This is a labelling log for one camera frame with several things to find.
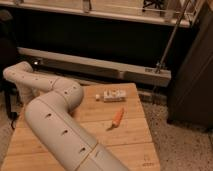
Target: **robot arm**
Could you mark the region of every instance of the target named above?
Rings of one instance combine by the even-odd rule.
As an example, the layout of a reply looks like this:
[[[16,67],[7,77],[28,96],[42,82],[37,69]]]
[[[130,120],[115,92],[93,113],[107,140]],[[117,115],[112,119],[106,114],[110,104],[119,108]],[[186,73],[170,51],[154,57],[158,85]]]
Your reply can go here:
[[[67,171],[128,171],[68,114],[83,99],[77,82],[35,74],[27,62],[8,67],[3,74],[16,84],[23,103],[29,103],[27,123]],[[32,88],[47,93],[35,98]]]

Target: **carrot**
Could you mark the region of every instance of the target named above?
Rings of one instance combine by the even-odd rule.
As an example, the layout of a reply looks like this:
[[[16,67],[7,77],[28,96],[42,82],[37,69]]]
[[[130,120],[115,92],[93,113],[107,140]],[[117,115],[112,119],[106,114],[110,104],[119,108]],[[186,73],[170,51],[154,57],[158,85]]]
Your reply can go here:
[[[122,107],[114,116],[113,120],[112,120],[112,125],[114,125],[114,127],[118,127],[121,123],[121,120],[123,118],[124,115],[124,108]]]

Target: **dark background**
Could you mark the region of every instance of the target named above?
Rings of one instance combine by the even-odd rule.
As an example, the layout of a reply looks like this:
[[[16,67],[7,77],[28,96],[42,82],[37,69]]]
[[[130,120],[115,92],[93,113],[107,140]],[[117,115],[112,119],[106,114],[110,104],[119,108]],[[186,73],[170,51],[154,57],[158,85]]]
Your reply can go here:
[[[172,26],[6,8],[18,46],[155,67]],[[176,74],[198,27],[179,28],[166,66]]]

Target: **wooden tabletop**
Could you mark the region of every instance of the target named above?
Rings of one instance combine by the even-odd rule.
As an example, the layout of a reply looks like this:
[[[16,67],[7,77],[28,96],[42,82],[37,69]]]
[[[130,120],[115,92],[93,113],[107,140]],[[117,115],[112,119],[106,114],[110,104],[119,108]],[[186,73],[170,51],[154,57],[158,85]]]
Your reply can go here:
[[[115,89],[126,90],[125,102],[104,103],[95,100],[95,94]],[[86,86],[84,91],[83,102],[71,114],[72,117],[131,171],[159,171],[159,160],[135,84]],[[106,131],[121,107],[124,107],[125,114],[120,126]],[[27,126],[23,113],[24,109],[1,171],[64,171]]]

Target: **speckled floor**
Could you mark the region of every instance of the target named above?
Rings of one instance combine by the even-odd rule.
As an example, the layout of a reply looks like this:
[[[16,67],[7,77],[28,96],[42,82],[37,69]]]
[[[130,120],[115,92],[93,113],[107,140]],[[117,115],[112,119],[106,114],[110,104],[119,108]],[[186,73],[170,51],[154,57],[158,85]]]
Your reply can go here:
[[[13,110],[20,106],[12,100]],[[202,128],[176,123],[168,125],[167,107],[144,103],[143,107],[160,159],[162,171],[212,171],[213,151],[208,134]],[[0,93],[0,166],[12,135]]]

